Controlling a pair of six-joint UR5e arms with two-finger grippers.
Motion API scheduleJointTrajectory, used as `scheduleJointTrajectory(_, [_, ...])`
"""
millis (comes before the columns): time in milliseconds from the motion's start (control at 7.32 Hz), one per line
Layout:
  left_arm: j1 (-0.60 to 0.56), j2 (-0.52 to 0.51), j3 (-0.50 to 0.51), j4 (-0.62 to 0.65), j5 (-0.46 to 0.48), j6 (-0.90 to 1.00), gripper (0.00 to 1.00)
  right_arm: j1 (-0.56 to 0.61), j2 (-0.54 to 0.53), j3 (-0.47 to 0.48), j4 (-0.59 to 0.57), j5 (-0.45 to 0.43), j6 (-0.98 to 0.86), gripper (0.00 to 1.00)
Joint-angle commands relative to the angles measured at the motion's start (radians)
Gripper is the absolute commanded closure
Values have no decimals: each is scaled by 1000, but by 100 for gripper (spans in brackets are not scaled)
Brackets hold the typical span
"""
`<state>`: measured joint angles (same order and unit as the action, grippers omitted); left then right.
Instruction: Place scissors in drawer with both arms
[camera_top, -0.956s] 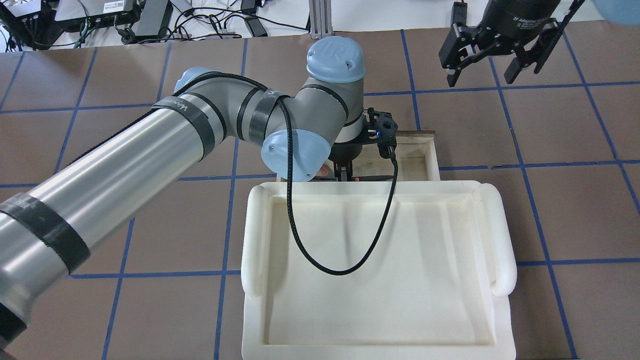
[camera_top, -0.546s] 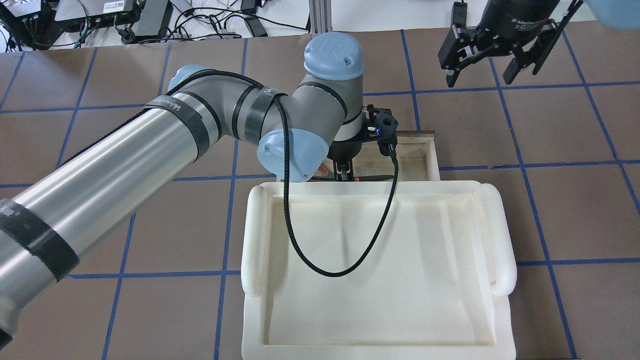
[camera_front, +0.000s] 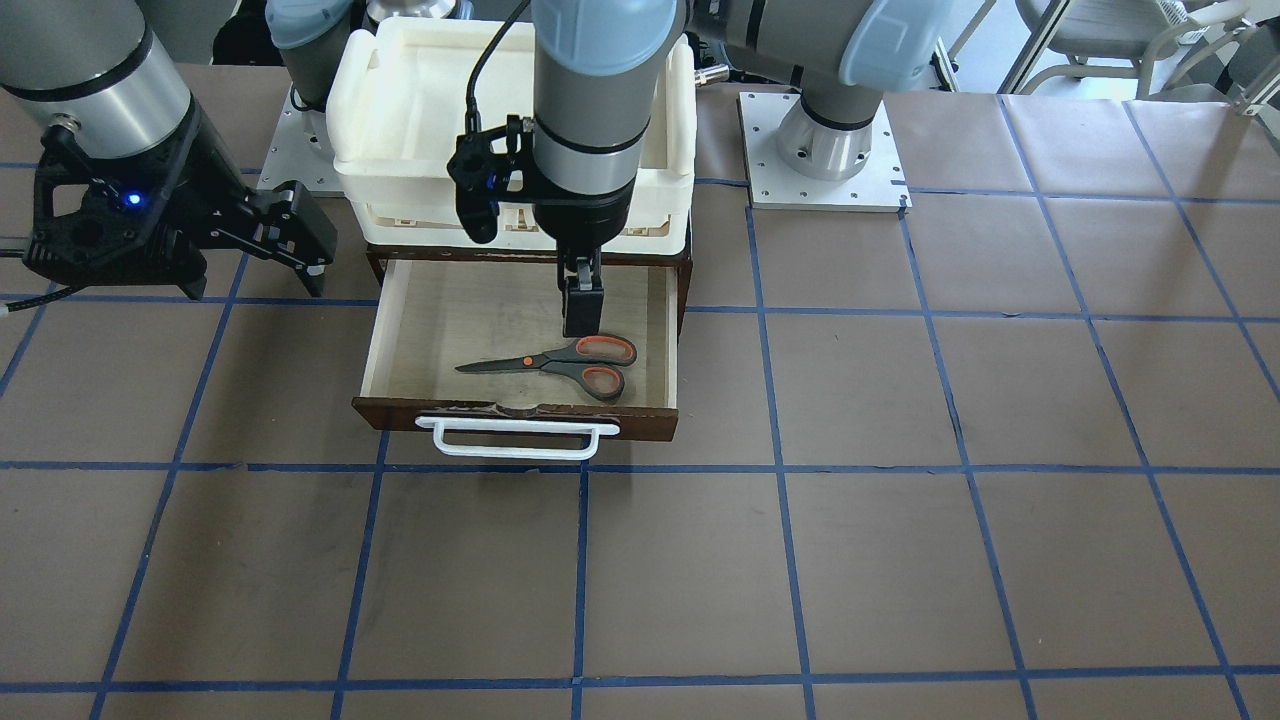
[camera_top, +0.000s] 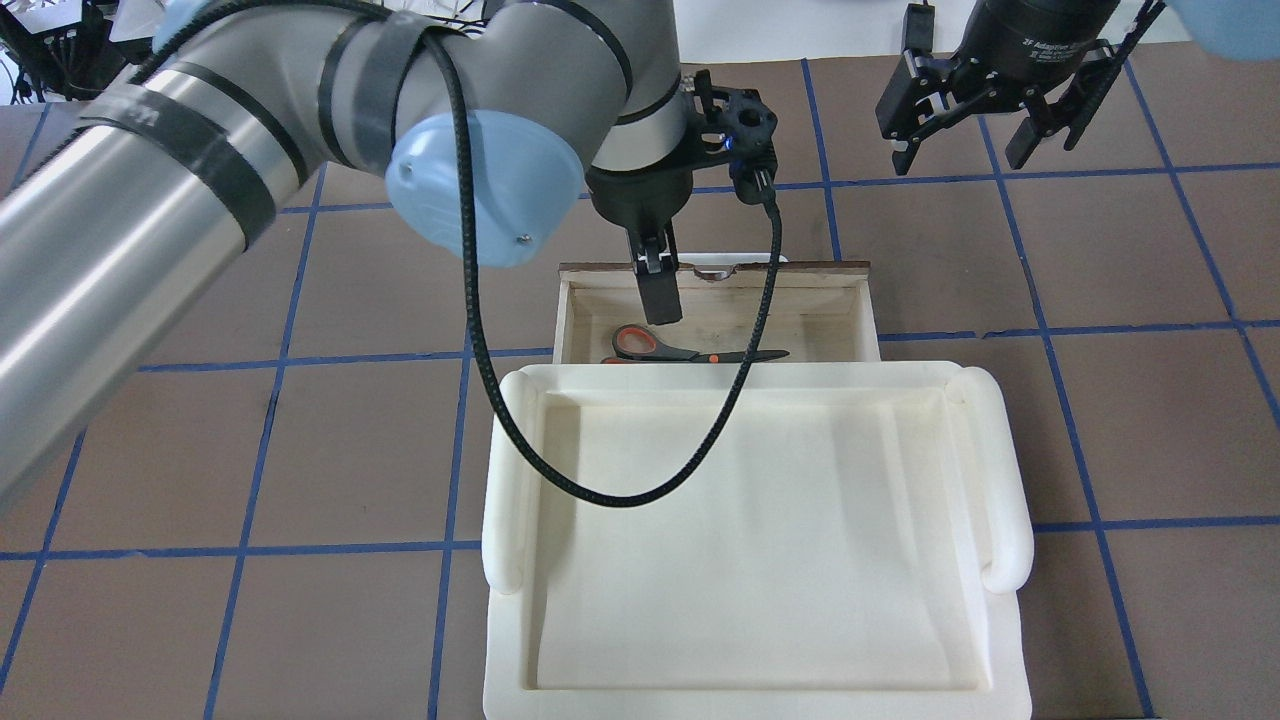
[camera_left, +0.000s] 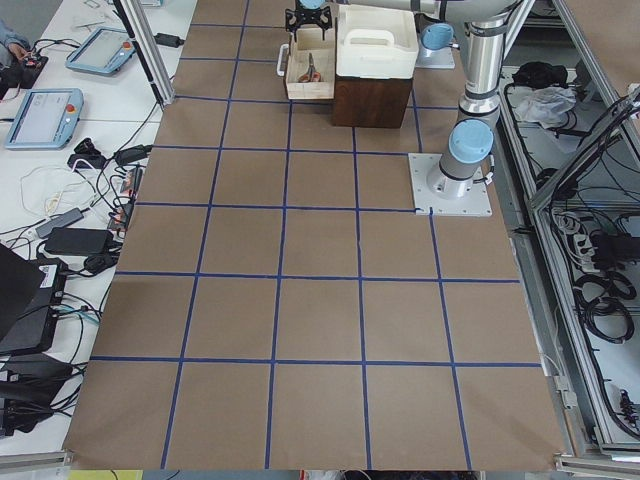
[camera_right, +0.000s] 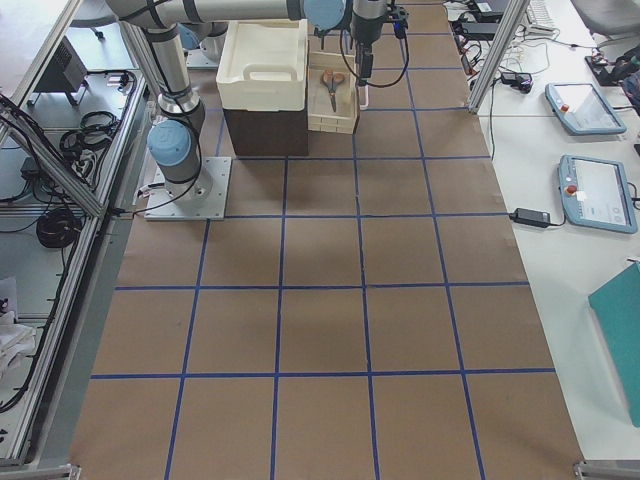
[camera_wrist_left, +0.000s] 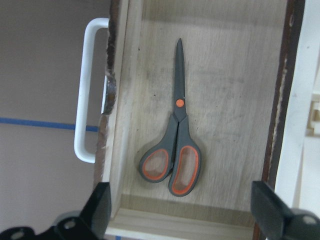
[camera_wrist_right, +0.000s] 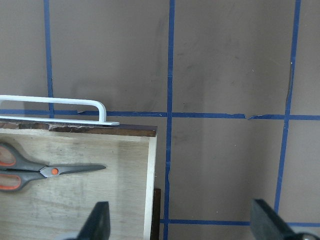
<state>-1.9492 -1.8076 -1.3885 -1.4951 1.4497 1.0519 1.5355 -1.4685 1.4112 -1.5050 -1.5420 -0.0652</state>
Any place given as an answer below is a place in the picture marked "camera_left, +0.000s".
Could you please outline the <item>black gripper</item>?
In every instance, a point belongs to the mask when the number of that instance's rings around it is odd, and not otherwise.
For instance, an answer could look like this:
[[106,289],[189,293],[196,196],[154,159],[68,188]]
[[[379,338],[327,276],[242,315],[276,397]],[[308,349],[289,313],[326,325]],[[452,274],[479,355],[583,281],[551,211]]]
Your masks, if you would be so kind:
[[321,38],[326,40],[326,31],[332,28],[331,10],[328,6],[319,8],[305,8],[298,6],[287,8],[285,15],[285,30],[292,34],[293,40],[298,42],[298,30],[304,25],[314,25],[321,29]]

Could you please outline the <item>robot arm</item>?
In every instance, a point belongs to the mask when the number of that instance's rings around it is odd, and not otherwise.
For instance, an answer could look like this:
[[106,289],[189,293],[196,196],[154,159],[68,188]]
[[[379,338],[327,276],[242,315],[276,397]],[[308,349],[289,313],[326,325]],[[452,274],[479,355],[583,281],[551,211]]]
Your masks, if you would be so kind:
[[349,1],[349,6],[422,14],[437,26],[449,25],[461,48],[465,90],[447,151],[426,177],[427,186],[447,199],[464,197],[474,174],[490,155],[499,118],[499,76],[508,37],[519,32],[511,22],[520,1]]

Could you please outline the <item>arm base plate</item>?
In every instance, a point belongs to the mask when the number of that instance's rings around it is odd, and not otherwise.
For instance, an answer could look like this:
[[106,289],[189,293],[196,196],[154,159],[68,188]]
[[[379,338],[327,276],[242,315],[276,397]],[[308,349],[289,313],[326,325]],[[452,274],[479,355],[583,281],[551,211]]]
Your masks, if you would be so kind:
[[416,215],[490,217],[485,175],[477,167],[467,180],[452,180],[440,169],[441,154],[409,153],[409,173]]
[[422,69],[455,68],[451,44],[453,27],[447,23],[436,23],[425,27],[418,35],[419,52],[416,67]]

